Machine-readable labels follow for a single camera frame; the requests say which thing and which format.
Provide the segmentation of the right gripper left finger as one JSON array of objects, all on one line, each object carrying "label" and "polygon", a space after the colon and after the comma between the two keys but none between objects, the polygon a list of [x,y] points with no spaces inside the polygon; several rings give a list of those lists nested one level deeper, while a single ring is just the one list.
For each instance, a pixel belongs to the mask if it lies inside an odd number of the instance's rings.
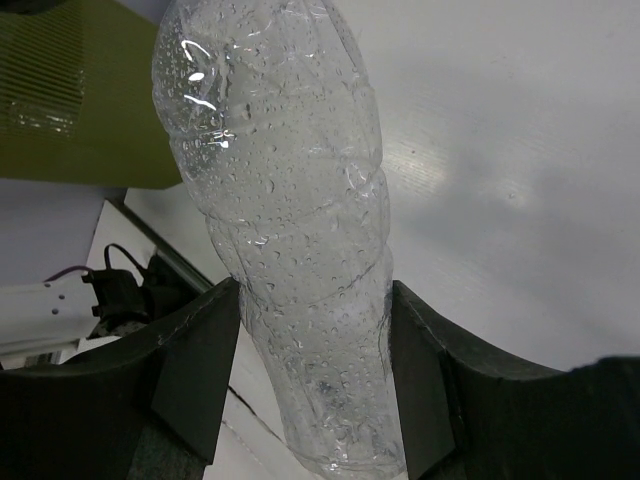
[{"label": "right gripper left finger", "polygon": [[61,365],[1,375],[5,479],[199,479],[214,459],[240,327],[226,279]]}]

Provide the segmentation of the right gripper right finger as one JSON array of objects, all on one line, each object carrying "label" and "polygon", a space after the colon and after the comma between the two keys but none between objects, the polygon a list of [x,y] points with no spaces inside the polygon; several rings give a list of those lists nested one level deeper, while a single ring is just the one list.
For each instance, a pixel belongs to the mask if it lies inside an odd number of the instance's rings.
[{"label": "right gripper right finger", "polygon": [[507,353],[395,282],[391,357],[412,479],[635,479],[639,361]]}]

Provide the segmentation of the clear bottle white cap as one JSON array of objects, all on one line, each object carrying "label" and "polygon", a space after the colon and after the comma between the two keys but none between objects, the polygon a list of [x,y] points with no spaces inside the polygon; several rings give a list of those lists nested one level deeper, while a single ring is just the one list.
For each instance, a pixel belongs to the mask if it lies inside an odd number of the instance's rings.
[{"label": "clear bottle white cap", "polygon": [[292,454],[327,479],[399,477],[389,193],[375,93],[341,13],[174,1],[152,82]]}]

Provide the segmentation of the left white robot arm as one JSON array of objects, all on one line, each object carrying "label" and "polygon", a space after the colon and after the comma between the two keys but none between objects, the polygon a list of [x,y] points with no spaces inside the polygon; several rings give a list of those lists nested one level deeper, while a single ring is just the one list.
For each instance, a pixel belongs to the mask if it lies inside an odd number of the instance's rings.
[{"label": "left white robot arm", "polygon": [[1,289],[1,368],[60,365],[113,343],[153,317],[128,270],[72,267],[42,283]]}]

